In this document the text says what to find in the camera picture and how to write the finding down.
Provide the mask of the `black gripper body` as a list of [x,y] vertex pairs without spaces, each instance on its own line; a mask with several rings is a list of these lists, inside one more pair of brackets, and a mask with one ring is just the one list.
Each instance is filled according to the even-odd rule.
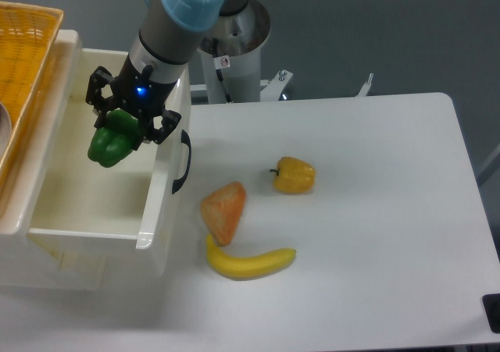
[[150,65],[136,69],[128,55],[119,75],[111,83],[111,110],[124,110],[145,122],[157,116],[180,122],[180,113],[165,109],[166,99],[176,82],[154,81],[152,70]]

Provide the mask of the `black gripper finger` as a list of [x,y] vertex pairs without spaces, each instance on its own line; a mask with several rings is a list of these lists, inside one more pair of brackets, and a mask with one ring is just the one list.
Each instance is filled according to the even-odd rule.
[[94,123],[95,129],[102,128],[106,123],[108,113],[117,109],[114,92],[111,91],[111,95],[107,98],[102,94],[105,87],[113,86],[114,80],[113,75],[104,66],[98,66],[89,77],[85,101],[92,106],[97,116]]
[[171,133],[175,131],[182,119],[182,115],[173,110],[163,109],[158,118],[160,118],[160,127],[155,128],[155,117],[139,111],[139,116],[137,117],[139,138],[134,144],[134,149],[138,149],[143,143],[153,142],[154,144],[160,145]]

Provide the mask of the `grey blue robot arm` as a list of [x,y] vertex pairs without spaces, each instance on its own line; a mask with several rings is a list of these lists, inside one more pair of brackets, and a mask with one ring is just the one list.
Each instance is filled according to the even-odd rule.
[[147,0],[148,13],[113,76],[99,66],[89,78],[85,101],[97,116],[91,148],[143,142],[161,144],[181,121],[165,107],[203,37],[221,16],[242,11],[248,0]]

